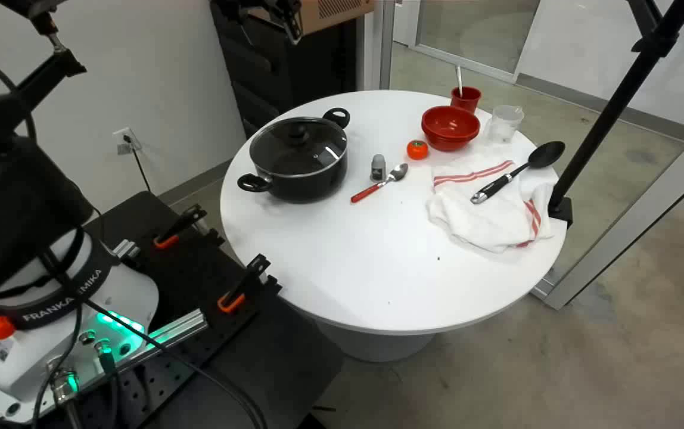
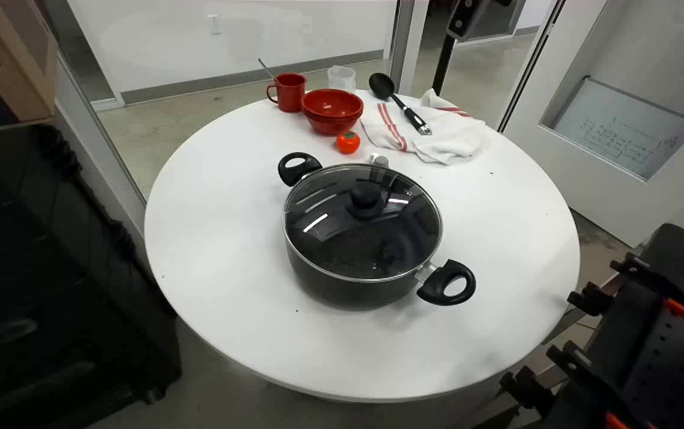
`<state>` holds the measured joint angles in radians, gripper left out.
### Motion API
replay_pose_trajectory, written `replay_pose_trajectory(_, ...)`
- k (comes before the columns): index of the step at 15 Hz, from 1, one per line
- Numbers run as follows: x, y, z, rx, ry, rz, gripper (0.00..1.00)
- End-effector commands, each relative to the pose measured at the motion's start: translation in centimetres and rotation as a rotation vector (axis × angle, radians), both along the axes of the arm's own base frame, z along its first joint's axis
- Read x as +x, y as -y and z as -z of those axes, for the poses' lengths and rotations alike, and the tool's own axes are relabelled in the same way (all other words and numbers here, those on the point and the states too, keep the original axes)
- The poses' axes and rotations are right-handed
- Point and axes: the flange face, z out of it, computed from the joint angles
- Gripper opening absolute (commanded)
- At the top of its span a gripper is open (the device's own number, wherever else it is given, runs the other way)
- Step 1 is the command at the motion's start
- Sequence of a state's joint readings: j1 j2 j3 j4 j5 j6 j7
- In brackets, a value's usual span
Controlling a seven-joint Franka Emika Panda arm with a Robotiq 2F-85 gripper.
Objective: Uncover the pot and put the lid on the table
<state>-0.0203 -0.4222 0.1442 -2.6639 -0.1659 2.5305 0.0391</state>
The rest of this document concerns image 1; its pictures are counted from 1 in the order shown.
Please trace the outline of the white franka robot arm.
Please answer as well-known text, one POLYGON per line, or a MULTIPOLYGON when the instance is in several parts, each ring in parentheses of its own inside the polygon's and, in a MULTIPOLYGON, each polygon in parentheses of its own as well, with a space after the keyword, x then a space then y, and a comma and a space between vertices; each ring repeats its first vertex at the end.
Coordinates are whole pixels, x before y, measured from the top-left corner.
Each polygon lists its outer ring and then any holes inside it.
POLYGON ((158 284, 87 228, 93 206, 36 138, 33 110, 84 71, 65 44, 0 94, 0 414, 36 429, 138 357, 158 284))

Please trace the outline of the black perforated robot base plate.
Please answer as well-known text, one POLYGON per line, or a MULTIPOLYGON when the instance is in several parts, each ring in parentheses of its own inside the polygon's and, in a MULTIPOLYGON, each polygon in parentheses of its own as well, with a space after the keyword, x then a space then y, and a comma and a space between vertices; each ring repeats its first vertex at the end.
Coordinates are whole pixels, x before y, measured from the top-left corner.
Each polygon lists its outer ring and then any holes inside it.
POLYGON ((342 351, 279 295, 267 277, 233 314, 218 299, 243 280, 218 231, 186 228, 174 247, 154 238, 177 212, 138 194, 92 224, 108 244, 131 238, 137 270, 161 287, 151 346, 81 387, 48 399, 30 425, 18 410, 0 429, 325 429, 314 402, 344 364, 342 351))

